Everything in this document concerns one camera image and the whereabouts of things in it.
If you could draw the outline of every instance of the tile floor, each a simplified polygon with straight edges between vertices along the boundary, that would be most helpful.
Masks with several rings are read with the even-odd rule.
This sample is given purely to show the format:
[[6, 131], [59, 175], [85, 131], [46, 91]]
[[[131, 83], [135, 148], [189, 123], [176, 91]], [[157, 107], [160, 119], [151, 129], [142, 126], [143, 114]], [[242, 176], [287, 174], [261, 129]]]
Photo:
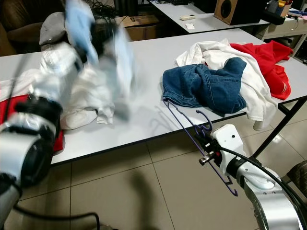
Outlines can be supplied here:
[[[238, 117], [234, 124], [252, 154], [282, 119], [278, 113], [262, 132]], [[307, 105], [260, 155], [259, 160], [285, 175], [307, 160]], [[25, 191], [20, 205], [54, 215], [95, 211], [120, 230], [255, 230], [253, 207], [237, 185], [232, 196], [180, 132], [145, 143], [52, 168], [39, 186]], [[91, 230], [93, 218], [69, 222], [37, 221], [14, 211], [6, 230]]]

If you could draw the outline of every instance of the table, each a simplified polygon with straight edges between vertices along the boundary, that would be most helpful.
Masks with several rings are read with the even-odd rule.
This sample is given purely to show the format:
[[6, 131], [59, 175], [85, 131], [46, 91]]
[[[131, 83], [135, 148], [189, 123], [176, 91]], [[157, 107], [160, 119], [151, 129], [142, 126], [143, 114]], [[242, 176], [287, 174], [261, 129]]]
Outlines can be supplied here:
[[[264, 20], [260, 20], [259, 23], [228, 25], [222, 22], [221, 20], [215, 18], [213, 13], [205, 13], [200, 9], [198, 9], [197, 7], [195, 7], [194, 4], [192, 3], [189, 3], [188, 5], [174, 6], [171, 3], [158, 4], [155, 1], [152, 1], [152, 4], [160, 11], [162, 11], [167, 17], [169, 17], [175, 23], [177, 23], [183, 29], [185, 29], [189, 34], [240, 28], [244, 26], [269, 24]], [[180, 16], [190, 15], [190, 14], [195, 15], [196, 19], [188, 21], [180, 20]], [[187, 29], [186, 23], [193, 23], [195, 29]]]
[[298, 18], [297, 20], [286, 18], [284, 23], [281, 25], [270, 24], [259, 26], [255, 34], [256, 37], [262, 41], [277, 37], [301, 35], [297, 41], [294, 41], [296, 42], [292, 54], [294, 57], [307, 37], [307, 20], [303, 20], [302, 18]]
[[[222, 40], [223, 38], [227, 38], [231, 43], [263, 43], [261, 40], [241, 29], [132, 42], [131, 44], [135, 50], [136, 57], [140, 62], [140, 68], [142, 68], [142, 75], [147, 83], [144, 93], [140, 95], [138, 100], [131, 103], [133, 104], [131, 109], [133, 115], [130, 119], [122, 119], [120, 116], [115, 116], [113, 125], [102, 125], [92, 122], [76, 130], [66, 131], [65, 148], [53, 157], [52, 164], [74, 161], [92, 154], [102, 153], [120, 146], [145, 141], [150, 138], [181, 130], [182, 128], [161, 101], [163, 92], [162, 74], [166, 69], [174, 67], [174, 61], [177, 56], [189, 49], [193, 43], [206, 40]], [[41, 52], [30, 54], [27, 58], [28, 62], [23, 67], [23, 70], [38, 68], [41, 55]], [[21, 57], [22, 55], [0, 57], [0, 80], [12, 77]], [[286, 69], [292, 93], [285, 101], [279, 99], [276, 99], [276, 101], [280, 103], [280, 107], [283, 108], [282, 104], [299, 99], [299, 104], [296, 104], [291, 110], [291, 113], [285, 117], [285, 119], [287, 118], [287, 120], [290, 120], [300, 106], [307, 100], [307, 81], [305, 80], [305, 76], [301, 74], [307, 72], [307, 66], [293, 58], [290, 58], [289, 61], [282, 62], [280, 65], [284, 66]], [[196, 114], [195, 109], [182, 108], [182, 111], [193, 123], [204, 123], [203, 117]], [[209, 108], [201, 108], [201, 111], [203, 111], [213, 122], [244, 115], [244, 113], [221, 115], [214, 113]], [[273, 136], [288, 122], [285, 119], [282, 121], [281, 125], [272, 132]], [[181, 119], [181, 122], [185, 127], [191, 126], [186, 119]]]

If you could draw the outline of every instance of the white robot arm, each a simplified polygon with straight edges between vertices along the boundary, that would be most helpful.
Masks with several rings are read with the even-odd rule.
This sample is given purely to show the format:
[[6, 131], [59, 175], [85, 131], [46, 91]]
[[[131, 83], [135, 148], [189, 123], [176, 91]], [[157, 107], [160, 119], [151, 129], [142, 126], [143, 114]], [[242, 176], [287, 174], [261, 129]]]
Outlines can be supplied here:
[[[298, 214], [281, 186], [252, 163], [223, 150], [232, 150], [246, 157], [243, 142], [235, 126], [225, 125], [212, 132], [211, 137], [211, 143], [215, 146], [210, 143], [202, 144], [209, 154], [201, 158], [200, 163], [204, 165], [214, 159], [224, 175], [236, 179], [255, 208], [260, 230], [302, 230]], [[277, 173], [265, 169], [281, 181]]]
[[83, 64], [71, 46], [63, 43], [45, 52], [41, 75], [28, 99], [16, 106], [0, 126], [0, 229], [21, 196], [21, 188], [39, 183], [50, 168], [59, 118]]

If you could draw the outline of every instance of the remote control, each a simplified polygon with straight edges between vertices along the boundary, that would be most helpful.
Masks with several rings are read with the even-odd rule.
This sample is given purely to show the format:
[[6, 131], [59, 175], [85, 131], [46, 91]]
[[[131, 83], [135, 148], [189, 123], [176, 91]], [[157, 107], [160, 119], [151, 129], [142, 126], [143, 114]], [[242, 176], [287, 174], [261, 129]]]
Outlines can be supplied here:
[[180, 16], [180, 19], [185, 21], [185, 20], [191, 20], [191, 19], [195, 19], [196, 16], [193, 15], [193, 14], [190, 14], [190, 15], [184, 15], [184, 16]]

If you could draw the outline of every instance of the black table frame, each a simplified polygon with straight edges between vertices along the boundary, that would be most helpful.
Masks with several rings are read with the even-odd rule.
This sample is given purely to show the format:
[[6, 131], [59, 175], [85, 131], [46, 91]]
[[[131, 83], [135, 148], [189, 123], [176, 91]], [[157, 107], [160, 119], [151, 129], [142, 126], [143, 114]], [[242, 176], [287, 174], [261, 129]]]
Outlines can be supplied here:
[[278, 109], [282, 111], [286, 116], [251, 157], [256, 158], [262, 153], [262, 151], [271, 143], [271, 141], [276, 137], [276, 135], [286, 126], [286, 124], [288, 124], [288, 122], [292, 119], [292, 117], [298, 112], [298, 110], [304, 105], [306, 101], [307, 96], [298, 99], [293, 108], [290, 110], [287, 109], [283, 104], [278, 104]]

